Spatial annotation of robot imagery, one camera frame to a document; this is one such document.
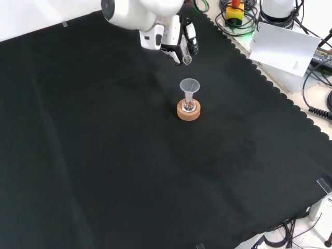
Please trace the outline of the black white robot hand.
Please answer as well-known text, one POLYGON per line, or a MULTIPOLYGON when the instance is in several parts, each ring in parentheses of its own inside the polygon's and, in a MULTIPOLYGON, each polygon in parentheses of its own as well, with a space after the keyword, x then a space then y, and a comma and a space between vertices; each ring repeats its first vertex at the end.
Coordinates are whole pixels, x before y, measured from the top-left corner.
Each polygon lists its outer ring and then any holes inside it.
POLYGON ((183 15, 175 15, 165 28, 161 51, 172 58, 176 65, 189 65, 192 56, 199 51, 196 30, 192 20, 183 15))

